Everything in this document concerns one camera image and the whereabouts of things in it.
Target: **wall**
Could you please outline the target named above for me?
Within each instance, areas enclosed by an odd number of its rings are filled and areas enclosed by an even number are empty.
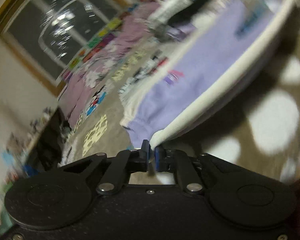
[[[42,110],[57,99],[22,66],[0,39],[0,183],[7,168],[1,158],[11,132],[26,134]]]

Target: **window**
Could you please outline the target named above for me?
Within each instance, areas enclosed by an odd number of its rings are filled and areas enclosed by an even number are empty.
[[[26,0],[4,36],[58,84],[75,55],[119,10],[111,0]]]

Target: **screw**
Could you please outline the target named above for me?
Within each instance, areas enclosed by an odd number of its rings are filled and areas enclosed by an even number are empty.
[[[154,194],[154,193],[155,193],[155,191],[154,191],[154,190],[152,190],[152,189],[150,189],[150,190],[147,190],[147,191],[146,191],[146,193],[147,193],[147,194],[149,194],[149,195],[152,195],[152,194]]]
[[[22,237],[22,235],[20,235],[20,234],[15,234],[15,235],[12,237],[12,240],[23,240],[23,237]]]
[[[100,185],[98,186],[98,188],[99,188],[101,191],[105,192],[105,191],[113,190],[113,189],[114,189],[114,185],[111,184],[111,183],[106,182],[106,183],[100,184]]]
[[[190,190],[191,192],[197,192],[203,189],[202,185],[198,183],[191,183],[187,185],[187,189]]]
[[[278,237],[277,240],[288,240],[288,236],[287,235],[281,235]]]

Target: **pink fabric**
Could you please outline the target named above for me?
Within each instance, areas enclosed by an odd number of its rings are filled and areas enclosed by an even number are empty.
[[[73,74],[60,99],[60,108],[68,118],[71,127],[76,125],[87,100],[92,96],[93,88],[101,82],[111,67],[146,34],[148,29],[145,20],[159,6],[157,2],[147,2],[140,5],[132,15],[124,19],[122,32],[118,37]],[[91,74],[94,74],[96,78],[91,79]]]

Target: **round black disc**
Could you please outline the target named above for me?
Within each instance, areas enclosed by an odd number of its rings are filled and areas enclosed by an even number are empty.
[[[19,225],[50,230],[77,220],[90,201],[91,191],[79,174],[48,172],[17,181],[4,204]]]
[[[295,209],[290,188],[259,174],[224,174],[211,189],[213,208],[231,222],[248,227],[270,227],[287,219]]]

